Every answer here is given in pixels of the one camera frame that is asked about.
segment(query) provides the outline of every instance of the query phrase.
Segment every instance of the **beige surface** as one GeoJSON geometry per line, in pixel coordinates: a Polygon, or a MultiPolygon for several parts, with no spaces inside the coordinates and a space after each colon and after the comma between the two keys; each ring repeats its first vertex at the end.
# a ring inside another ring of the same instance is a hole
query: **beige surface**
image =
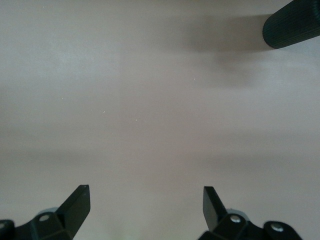
{"type": "Polygon", "coordinates": [[[289,0],[0,3],[0,218],[80,184],[76,240],[196,240],[203,186],[319,235],[320,38],[272,50],[289,0]]]}

